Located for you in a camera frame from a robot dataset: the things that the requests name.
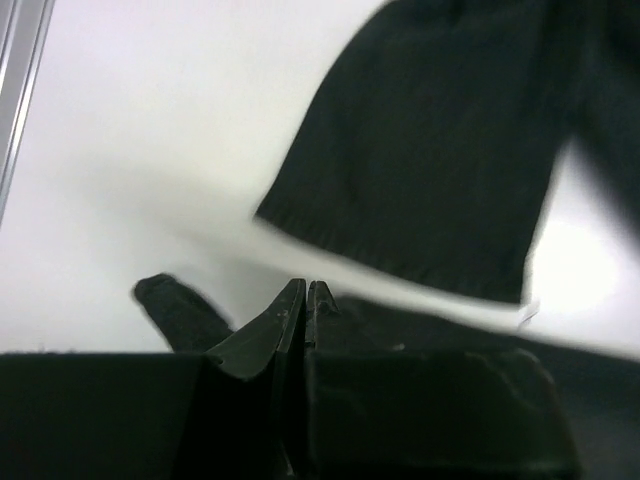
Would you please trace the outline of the dark denim trousers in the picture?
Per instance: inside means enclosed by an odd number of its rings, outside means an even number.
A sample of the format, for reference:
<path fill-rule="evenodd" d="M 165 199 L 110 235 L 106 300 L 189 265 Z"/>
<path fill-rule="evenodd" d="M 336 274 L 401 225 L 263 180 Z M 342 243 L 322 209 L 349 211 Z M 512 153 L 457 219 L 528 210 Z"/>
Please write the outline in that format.
<path fill-rule="evenodd" d="M 552 248 L 552 313 L 639 317 L 639 5 L 392 1 L 320 84 L 245 246 L 485 330 L 524 320 Z"/>

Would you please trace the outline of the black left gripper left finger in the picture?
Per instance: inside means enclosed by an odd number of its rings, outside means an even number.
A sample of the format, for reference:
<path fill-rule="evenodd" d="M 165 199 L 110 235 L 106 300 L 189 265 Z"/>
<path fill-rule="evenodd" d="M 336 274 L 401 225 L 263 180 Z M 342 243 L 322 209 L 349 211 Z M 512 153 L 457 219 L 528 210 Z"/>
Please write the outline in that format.
<path fill-rule="evenodd" d="M 5 354 L 5 479 L 260 479 L 276 354 L 306 284 L 203 353 Z"/>

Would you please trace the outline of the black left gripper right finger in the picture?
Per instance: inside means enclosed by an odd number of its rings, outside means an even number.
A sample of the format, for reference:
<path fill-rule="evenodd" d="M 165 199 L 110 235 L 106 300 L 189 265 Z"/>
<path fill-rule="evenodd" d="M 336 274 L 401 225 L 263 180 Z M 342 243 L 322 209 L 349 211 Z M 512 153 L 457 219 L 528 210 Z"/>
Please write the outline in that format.
<path fill-rule="evenodd" d="M 308 293 L 308 455 L 320 479 L 576 479 L 555 384 L 522 349 L 359 349 Z"/>

